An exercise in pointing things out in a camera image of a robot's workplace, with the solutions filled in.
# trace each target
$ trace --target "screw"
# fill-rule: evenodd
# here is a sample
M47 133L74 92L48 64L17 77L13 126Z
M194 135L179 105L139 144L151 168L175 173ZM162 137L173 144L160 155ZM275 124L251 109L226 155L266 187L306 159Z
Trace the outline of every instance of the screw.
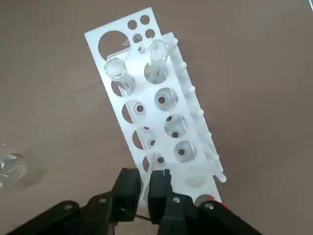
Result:
M100 202L100 203L106 203L106 202L107 202L107 199L106 199L106 198L101 198L101 199L99 200L99 202Z
M210 210L214 209L214 206L211 203L205 203L204 207Z
M66 204L64 207L64 210L70 210L72 208L73 208L73 206L71 204Z
M176 202L176 203L179 203L180 202L180 198L179 197L174 197L173 201Z
M162 164L162 163L164 162L164 158L159 157L159 158L157 159L157 162L160 163L160 164Z

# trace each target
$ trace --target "rack hole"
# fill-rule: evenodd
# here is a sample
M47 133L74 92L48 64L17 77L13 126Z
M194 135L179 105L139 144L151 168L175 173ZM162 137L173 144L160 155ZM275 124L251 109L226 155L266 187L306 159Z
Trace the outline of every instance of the rack hole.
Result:
M164 162L164 158L159 157L159 158L157 159L157 162L160 163L160 164L162 164L162 163Z
M117 82L112 81L111 82L111 88L112 88L114 94L116 94L119 97L122 97L122 93L121 93L121 90L119 89L119 86L118 86Z
M178 138L186 134L187 126L187 121L183 116L173 115L166 119L164 130L169 136Z
M136 29L137 28L137 22L135 20L130 20L127 23L127 26L129 29Z
M163 70L153 70L149 64L146 64L143 74L146 80L152 84L160 84L166 80L167 69Z
M193 160L196 154L195 146L189 141L179 142L174 148L175 158L182 163Z
M137 131L134 131L133 133L133 143L134 145L139 148L139 149L143 149L142 147L142 144L141 144L141 141L140 141L140 138L139 138L139 135L137 133Z
M135 35L133 36L133 42L134 42L134 43L139 43L139 42L141 42L141 41L142 41L142 36L141 36L141 34L137 33L137 34L135 34Z
M181 156L184 155L185 154L185 150L181 148L180 150L178 150L178 154L181 155Z
M143 112L143 106L142 105L138 105L136 109L140 113Z
M148 140L148 147L152 148L155 145L155 143L156 143L156 140L154 138L149 139Z
M177 106L178 96L173 89L162 88L155 95L156 106L163 111L170 111Z
M159 102L160 104L164 104L165 98L164 98L164 97L160 97L160 98L158 99L158 102Z
M147 15L143 15L140 17L140 22L142 24L148 24L150 22L150 17Z
M131 115L130 113L128 112L128 109L127 109L127 106L126 104L124 104L123 108L122 108L122 115L123 115L123 118L125 119L125 121L129 122L129 123L132 123L132 118L131 118Z
M172 133L172 137L173 137L173 138L178 138L178 136L179 136L179 135L178 135L178 132L174 131L174 132Z
M156 33L152 29L148 29L145 34L147 38L153 38Z
M128 37L120 31L109 31L103 34L100 38L98 49L100 55L105 60L116 52L128 49L128 53L124 52L123 55L120 56L120 59L125 60L131 52Z
M144 159L142 161L142 167L143 167L144 171L148 172L149 166L150 166L150 163L149 163L149 160L146 156L146 157L144 157Z

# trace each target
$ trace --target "hole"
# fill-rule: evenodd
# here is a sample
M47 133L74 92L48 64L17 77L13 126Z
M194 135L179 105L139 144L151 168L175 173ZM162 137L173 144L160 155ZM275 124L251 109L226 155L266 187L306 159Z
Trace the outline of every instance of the hole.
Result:
M142 167L144 169L144 171L148 172L148 169L149 169L149 160L147 157L144 157L143 161L142 161Z
M146 126L142 126L141 130L144 131L145 133L150 133L151 132L150 128L146 127Z
M137 115L143 115L143 114L146 113L146 112L145 112L145 109L144 109L144 107L143 107L143 105L142 105L142 103L140 103L140 102L137 102L137 103L134 105L134 111L135 111L135 113L136 113Z
M164 130L173 138L182 137L187 132L187 121L180 115L169 116L164 124Z
M123 108L122 108L122 115L125 119L125 121L129 122L129 123L132 123L132 118L131 118L131 115L130 113L128 112L128 109L127 109L127 106L126 104L124 104Z
M160 104L164 104L165 98L164 98L164 97L160 97L160 98L158 99L158 102L159 102Z
M181 163L193 160L196 157L197 150L189 141L179 142L174 148L175 158Z
M155 139L149 139L148 140L148 147L149 148L152 148L156 143L156 140Z
M137 131L135 131L135 132L133 133L133 143L134 143L134 145L135 145L137 148L139 148L139 149L143 149L143 147L142 147L142 144L141 144L141 141L140 141L140 138L139 138L139 135L138 135Z
M163 110L163 111L170 111L173 110L178 103L178 96L176 92L173 89L170 88L162 88L158 90L158 92L155 95L155 104L156 106Z
M147 38L153 38L155 36L155 32L152 29L148 29L146 31L146 37Z
M157 69L153 70L149 64L146 64L143 73L148 82L152 84L160 84L166 80L167 69Z
M128 21L127 26L129 29L135 29L135 28L137 28L137 22L134 20L130 20L130 21Z
M160 164L162 164L162 163L164 162L164 158L159 157L159 158L157 159L157 162L160 163Z
M119 58L125 60L130 55L130 43L125 34L119 31L109 31L102 35L98 45L99 53L103 59L107 60L108 57L116 55L119 51L128 51L123 53Z
M142 17L140 17L140 22L142 24L148 24L150 22L150 17L147 15L143 15Z
M122 97L122 93L121 93L121 90L119 89L119 86L118 86L117 82L112 81L111 82L111 88L112 88L114 94L116 94L117 96Z
M135 34L135 35L133 36L133 41L134 41L134 43L139 43L139 42L141 42L141 41L142 41L142 36L141 36L141 34L139 34L139 33Z
M199 197L196 198L195 200L195 205L198 207L200 206L203 202L206 201L213 201L214 197L212 197L211 195L208 194L202 194Z
M178 154L181 155L181 156L184 155L185 154L185 150L184 149L178 150Z
M142 47L142 46L138 47L138 52L139 52L140 54L145 53L145 51L146 51L145 47Z
M138 105L136 109L140 113L143 112L143 106L142 105Z
M173 137L173 138L178 138L178 132L174 131L174 132L172 133L172 137Z

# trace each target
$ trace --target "clear plastic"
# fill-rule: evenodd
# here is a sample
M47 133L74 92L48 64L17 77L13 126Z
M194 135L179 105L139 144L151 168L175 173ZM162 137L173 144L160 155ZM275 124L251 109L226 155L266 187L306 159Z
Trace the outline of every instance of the clear plastic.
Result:
M148 47L148 54L152 83L164 82L167 74L166 60L169 56L168 44L162 40L153 40Z
M134 79L129 75L124 61L119 58L112 58L106 62L106 74L116 82L119 87L130 95L135 89Z
M26 163L18 154L0 157L0 195L16 184L26 173Z

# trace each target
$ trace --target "brown table surface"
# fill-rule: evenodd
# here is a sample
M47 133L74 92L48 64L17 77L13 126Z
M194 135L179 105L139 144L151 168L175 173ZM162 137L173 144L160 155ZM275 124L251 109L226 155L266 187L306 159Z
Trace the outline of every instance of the brown table surface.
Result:
M0 154L22 154L29 175L0 198L0 234L62 200L85 204L134 166L84 32L149 6L179 40L224 202L264 234L311 233L309 0L3 0ZM156 230L136 220L116 234Z

